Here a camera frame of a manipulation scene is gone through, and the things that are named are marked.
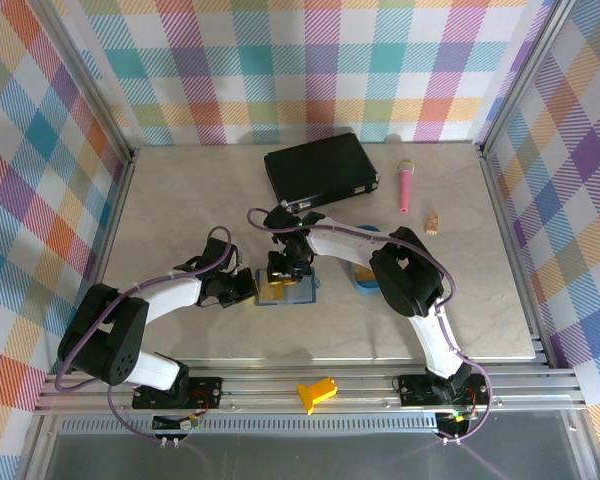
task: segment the black box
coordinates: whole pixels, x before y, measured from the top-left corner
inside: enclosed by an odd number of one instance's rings
[[[380,181],[354,133],[271,152],[264,165],[278,202],[291,213],[371,193]]]

